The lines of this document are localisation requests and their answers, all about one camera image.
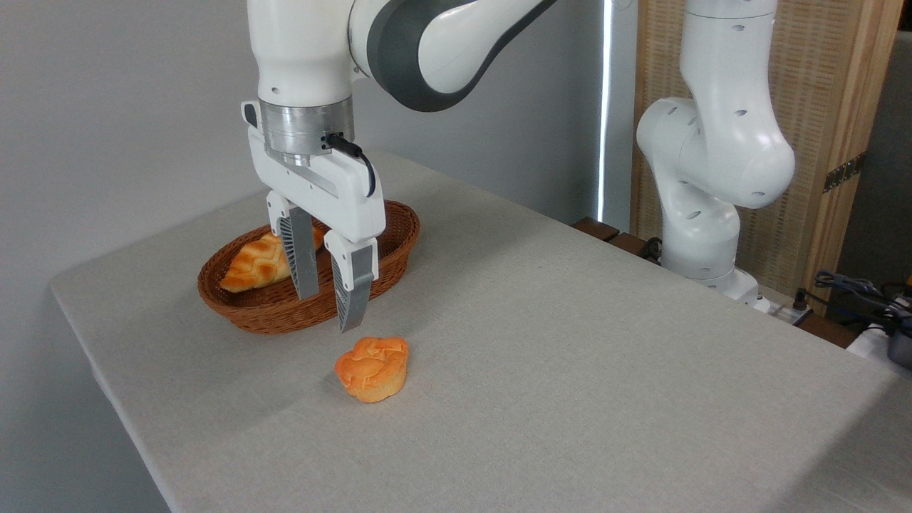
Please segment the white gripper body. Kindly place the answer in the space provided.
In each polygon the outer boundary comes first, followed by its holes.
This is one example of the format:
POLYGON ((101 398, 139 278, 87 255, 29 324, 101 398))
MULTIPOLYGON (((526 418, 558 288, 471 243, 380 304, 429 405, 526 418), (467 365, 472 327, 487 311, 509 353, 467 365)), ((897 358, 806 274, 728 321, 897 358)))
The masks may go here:
POLYGON ((349 142, 351 101, 302 108, 244 102, 242 117, 265 185, 351 242, 385 230, 379 179, 349 142))

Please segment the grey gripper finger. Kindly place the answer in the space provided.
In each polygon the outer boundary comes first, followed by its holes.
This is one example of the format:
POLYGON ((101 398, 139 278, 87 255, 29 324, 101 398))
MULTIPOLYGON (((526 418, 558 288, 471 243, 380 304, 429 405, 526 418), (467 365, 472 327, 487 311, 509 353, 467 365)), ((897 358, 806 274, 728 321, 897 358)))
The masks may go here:
POLYGON ((323 244, 331 254, 340 331, 345 333, 361 325, 367 311, 371 284, 379 277, 378 243, 375 238, 351 242, 331 230, 323 244))
POLYGON ((271 231, 280 238, 297 295, 302 300, 319 292, 313 219, 277 191, 266 198, 271 231))

